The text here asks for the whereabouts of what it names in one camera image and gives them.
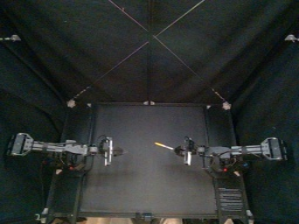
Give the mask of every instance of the black curtain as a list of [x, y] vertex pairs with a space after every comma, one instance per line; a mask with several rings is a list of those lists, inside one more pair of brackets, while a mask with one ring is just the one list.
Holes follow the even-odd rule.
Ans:
[[252, 73], [234, 116], [240, 145], [267, 137], [287, 143], [286, 162], [256, 162], [246, 176], [258, 223], [298, 223], [299, 217], [299, 45], [284, 42]]
[[[3, 15], [5, 38], [16, 32]], [[11, 136], [24, 132], [36, 140], [59, 141], [64, 114], [63, 99], [25, 42], [0, 42], [0, 223], [33, 223], [51, 182], [41, 155], [5, 156]]]

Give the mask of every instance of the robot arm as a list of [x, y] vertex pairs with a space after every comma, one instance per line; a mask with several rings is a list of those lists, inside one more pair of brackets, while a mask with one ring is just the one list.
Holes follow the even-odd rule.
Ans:
[[25, 133], [15, 135], [8, 145], [7, 155], [23, 157], [32, 151], [53, 152], [57, 154], [71, 153], [81, 155], [83, 157], [101, 154], [106, 158], [106, 166], [111, 165], [112, 155], [116, 156], [123, 154], [119, 152], [114, 153], [112, 137], [104, 136], [99, 146], [88, 146], [85, 144], [76, 143], [73, 140], [67, 140], [65, 143], [44, 143], [35, 141]]
[[203, 169], [214, 178], [226, 178], [231, 172], [239, 175], [242, 167], [247, 165], [246, 161], [252, 158], [271, 161], [287, 160], [284, 143], [275, 137], [267, 138], [260, 145], [250, 146], [206, 147], [196, 145], [188, 137], [184, 138], [184, 145], [176, 148], [160, 143], [155, 144], [171, 149], [178, 156], [183, 157], [186, 165], [191, 165], [192, 155], [203, 157]]

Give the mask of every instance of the metal frame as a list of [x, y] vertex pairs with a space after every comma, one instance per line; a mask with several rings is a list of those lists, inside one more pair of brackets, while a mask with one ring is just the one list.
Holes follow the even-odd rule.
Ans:
[[[207, 141], [207, 145], [210, 145], [210, 139], [212, 138], [211, 136], [211, 132], [210, 132], [210, 126], [211, 126], [211, 121], [212, 121], [212, 117], [211, 117], [211, 113], [210, 111], [203, 108], [204, 111], [204, 119], [206, 119], [206, 141]], [[88, 112], [88, 140], [91, 137], [91, 132], [92, 132], [92, 113], [93, 109], [91, 109], [91, 111]], [[231, 133], [234, 132], [234, 126], [232, 126], [232, 121], [228, 120], [230, 123], [230, 131]], [[232, 136], [231, 140], [232, 144], [235, 143], [235, 136]], [[56, 185], [57, 185], [57, 181], [59, 181], [59, 175], [53, 174], [53, 179], [52, 179], [52, 184], [51, 184], [51, 192], [49, 192], [49, 198], [48, 198], [48, 202], [47, 202], [47, 207], [49, 208], [49, 215], [48, 215], [48, 222], [51, 223], [52, 219], [55, 217], [67, 217], [69, 218], [71, 224], [76, 223], [76, 219], [77, 217], [124, 217], [124, 218], [136, 218], [136, 213], [89, 213], [89, 212], [81, 212], [80, 211], [80, 198], [81, 198], [81, 186], [83, 186], [83, 180], [84, 180], [84, 172], [77, 173], [77, 175], [73, 176], [73, 178], [77, 179], [77, 184], [76, 186], [73, 186], [76, 188], [76, 194], [72, 195], [73, 201], [75, 203], [71, 206], [71, 212], [60, 212], [60, 211], [53, 211], [52, 209], [52, 201], [53, 201], [53, 196], [55, 196], [55, 191], [60, 190], [57, 189]], [[223, 213], [223, 211], [220, 210], [220, 188], [223, 188], [223, 186], [226, 185], [226, 182], [228, 182], [228, 189], [231, 188], [231, 185], [234, 185], [234, 189], [239, 189], [242, 192], [242, 203], [243, 203], [243, 210], [240, 212], [226, 212]], [[230, 180], [223, 180], [223, 179], [214, 179], [214, 188], [215, 188], [215, 199], [216, 199], [216, 206], [218, 206], [218, 211], [215, 211], [215, 214], [199, 214], [199, 215], [194, 215], [194, 214], [178, 214], [178, 215], [164, 215], [163, 213], [154, 213], [154, 217], [155, 218], [182, 218], [182, 219], [219, 219], [219, 223], [223, 224], [226, 222], [226, 220], [228, 218], [232, 219], [238, 219], [240, 221], [243, 221], [244, 223], [248, 222], [248, 217], [247, 217], [247, 210], [248, 210], [248, 200], [247, 200], [247, 195], [246, 195], [246, 188], [244, 188], [244, 182], [243, 182], [243, 178], [239, 178], [238, 181], [234, 179], [232, 181]]]

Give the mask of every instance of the tent ceiling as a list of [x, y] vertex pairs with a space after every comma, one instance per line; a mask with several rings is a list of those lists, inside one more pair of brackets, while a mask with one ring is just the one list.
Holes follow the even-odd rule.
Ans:
[[298, 19], [296, 1], [4, 1], [65, 100], [220, 103]]

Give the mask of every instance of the wire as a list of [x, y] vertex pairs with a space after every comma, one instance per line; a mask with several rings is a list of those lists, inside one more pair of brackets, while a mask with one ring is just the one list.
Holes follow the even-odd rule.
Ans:
[[87, 92], [87, 90], [99, 82], [100, 79], [103, 79], [123, 63], [127, 61], [138, 52], [139, 50], [148, 44], [148, 41], [146, 41], [127, 56], [124, 59], [122, 59], [116, 65], [103, 74], [97, 77], [97, 79], [72, 97], [71, 101], [73, 101], [76, 98], [80, 97], [80, 95]]
[[202, 0], [199, 3], [196, 3], [192, 7], [191, 7], [191, 9], [186, 12], [186, 13], [183, 13], [183, 15], [179, 17], [179, 18], [176, 18], [174, 21], [172, 21], [172, 23], [155, 35], [156, 37], [160, 35], [160, 34], [163, 34], [163, 32], [179, 21], [179, 20], [182, 20], [182, 18], [184, 18], [202, 4], [203, 4], [203, 2], [204, 2], [206, 0]]
[[[198, 73], [192, 70], [192, 68], [186, 64], [186, 62], [182, 60], [182, 58], [175, 54], [175, 52], [170, 49], [170, 47], [164, 44], [164, 42], [154, 36], [154, 38], [158, 40], [158, 42], [163, 45], [163, 47], [168, 50], [168, 52], [172, 54], [172, 56], [183, 63], [183, 65], [190, 69], [190, 71], [202, 79], [202, 77], [198, 75]], [[220, 95], [220, 93], [215, 90], [212, 86], [208, 85], [208, 88], [211, 89], [212, 93], [224, 101], [227, 102], [226, 98]]]
[[126, 9], [120, 8], [116, 3], [112, 0], [108, 0], [115, 6], [116, 8], [131, 18], [131, 20], [148, 32], [148, 30], [143, 27], [143, 25], [130, 16], [130, 14], [126, 12]]

